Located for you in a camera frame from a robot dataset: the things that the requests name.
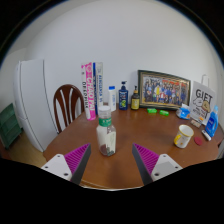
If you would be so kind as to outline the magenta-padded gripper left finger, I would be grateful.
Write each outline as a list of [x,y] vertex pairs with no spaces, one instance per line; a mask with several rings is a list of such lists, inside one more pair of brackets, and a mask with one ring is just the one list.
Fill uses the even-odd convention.
[[42,169],[79,185],[90,155],[91,145],[84,144],[66,155],[56,154]]

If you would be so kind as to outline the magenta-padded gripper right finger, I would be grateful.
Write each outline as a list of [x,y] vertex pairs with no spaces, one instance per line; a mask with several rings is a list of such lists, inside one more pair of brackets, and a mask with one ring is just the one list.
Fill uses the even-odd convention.
[[144,185],[182,169],[182,167],[167,154],[158,155],[136,143],[132,145],[132,154]]

